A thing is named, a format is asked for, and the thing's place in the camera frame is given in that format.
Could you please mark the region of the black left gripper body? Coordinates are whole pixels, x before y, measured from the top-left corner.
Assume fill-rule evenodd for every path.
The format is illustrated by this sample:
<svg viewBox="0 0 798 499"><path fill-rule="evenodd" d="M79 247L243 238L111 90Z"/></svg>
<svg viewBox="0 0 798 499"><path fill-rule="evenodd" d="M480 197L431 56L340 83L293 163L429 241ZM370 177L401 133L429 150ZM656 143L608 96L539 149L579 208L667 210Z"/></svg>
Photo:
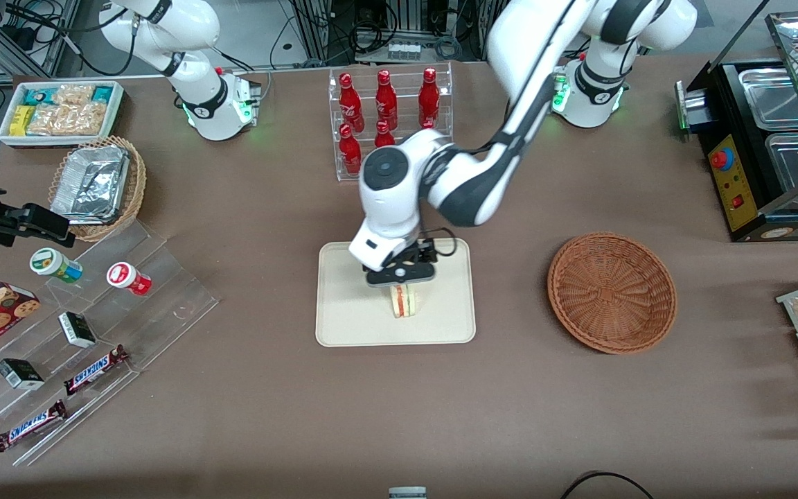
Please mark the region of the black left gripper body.
<svg viewBox="0 0 798 499"><path fill-rule="evenodd" d="M434 239L415 241L398 256L390 259L380 271L364 268L365 281L373 288L431 281L435 278L435 264L438 259L439 253Z"/></svg>

